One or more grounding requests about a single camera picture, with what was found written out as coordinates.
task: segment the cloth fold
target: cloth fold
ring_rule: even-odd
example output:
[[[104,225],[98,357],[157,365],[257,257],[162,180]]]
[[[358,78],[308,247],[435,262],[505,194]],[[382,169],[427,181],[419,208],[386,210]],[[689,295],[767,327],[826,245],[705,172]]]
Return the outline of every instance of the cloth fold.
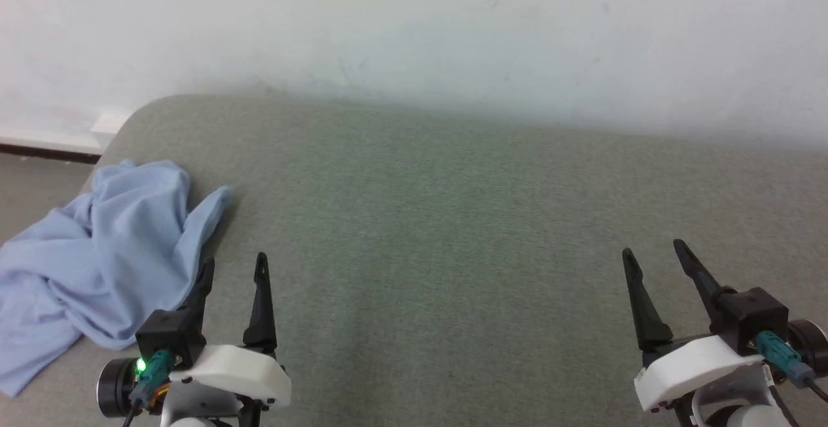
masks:
[[[0,391],[15,397],[81,334],[124,349],[183,302],[230,199],[222,186],[188,214],[189,191],[173,162],[124,160],[0,248]]]

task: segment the wall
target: wall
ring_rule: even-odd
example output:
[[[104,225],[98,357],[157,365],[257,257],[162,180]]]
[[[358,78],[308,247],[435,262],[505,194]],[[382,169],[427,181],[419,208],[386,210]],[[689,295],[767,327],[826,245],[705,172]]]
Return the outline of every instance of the wall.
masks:
[[[106,133],[157,97],[249,91],[822,148],[826,10],[828,0],[0,0],[0,138],[100,150],[101,117]]]

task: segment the cable connector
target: cable connector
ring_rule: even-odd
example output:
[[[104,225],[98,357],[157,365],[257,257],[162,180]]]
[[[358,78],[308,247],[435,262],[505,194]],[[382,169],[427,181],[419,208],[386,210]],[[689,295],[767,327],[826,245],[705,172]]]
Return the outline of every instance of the cable connector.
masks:
[[[813,368],[802,362],[802,356],[787,345],[774,332],[762,332],[756,336],[756,351],[785,372],[785,376],[796,388],[806,388],[807,379],[815,379]]]
[[[175,367],[175,356],[168,350],[156,351],[153,358],[147,363],[147,368],[138,376],[137,385],[129,394],[133,408],[142,409],[150,406],[156,389],[166,382],[169,372]]]

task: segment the gray table surface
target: gray table surface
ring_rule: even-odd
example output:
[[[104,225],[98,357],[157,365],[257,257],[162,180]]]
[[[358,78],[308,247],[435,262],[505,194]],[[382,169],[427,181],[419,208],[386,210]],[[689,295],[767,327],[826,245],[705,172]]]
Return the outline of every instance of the gray table surface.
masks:
[[[204,333],[240,342],[265,251],[294,403],[263,425],[677,425],[633,391],[627,246],[677,336],[706,328],[677,237],[722,283],[828,323],[823,155],[181,96],[137,112],[100,164],[124,158],[178,162],[192,204],[233,186]],[[3,424],[119,425],[94,399],[116,356],[81,340],[0,400]],[[828,424],[814,395],[783,396]]]

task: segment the floor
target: floor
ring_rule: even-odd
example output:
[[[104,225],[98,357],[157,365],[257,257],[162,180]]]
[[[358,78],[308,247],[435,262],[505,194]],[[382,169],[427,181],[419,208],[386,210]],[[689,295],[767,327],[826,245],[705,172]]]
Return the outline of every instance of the floor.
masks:
[[[92,165],[0,153],[0,243],[77,196]]]

